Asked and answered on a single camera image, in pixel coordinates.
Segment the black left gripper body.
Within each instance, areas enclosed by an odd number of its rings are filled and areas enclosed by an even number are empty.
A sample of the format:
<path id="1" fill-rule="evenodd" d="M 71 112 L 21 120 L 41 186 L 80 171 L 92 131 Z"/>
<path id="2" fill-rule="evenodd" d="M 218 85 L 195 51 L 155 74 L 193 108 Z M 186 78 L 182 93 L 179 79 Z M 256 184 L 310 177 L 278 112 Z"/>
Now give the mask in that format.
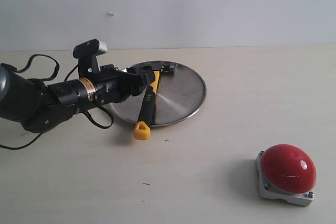
<path id="1" fill-rule="evenodd" d="M 88 79 L 93 83 L 95 104 L 124 102 L 131 96 L 130 86 L 125 81 L 126 73 L 114 65 L 101 66 L 95 73 L 89 73 Z"/>

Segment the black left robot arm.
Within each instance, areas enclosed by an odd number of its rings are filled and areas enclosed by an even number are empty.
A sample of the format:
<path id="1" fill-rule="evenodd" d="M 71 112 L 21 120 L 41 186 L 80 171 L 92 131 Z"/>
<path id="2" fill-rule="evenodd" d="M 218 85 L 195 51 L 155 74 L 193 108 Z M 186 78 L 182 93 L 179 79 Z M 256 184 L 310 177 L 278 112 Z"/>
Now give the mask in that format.
<path id="1" fill-rule="evenodd" d="M 75 114 L 140 95 L 155 80 L 151 70 L 124 72 L 105 65 L 96 73 L 46 85 L 15 70 L 1 64 L 1 117 L 32 133 L 45 133 Z"/>

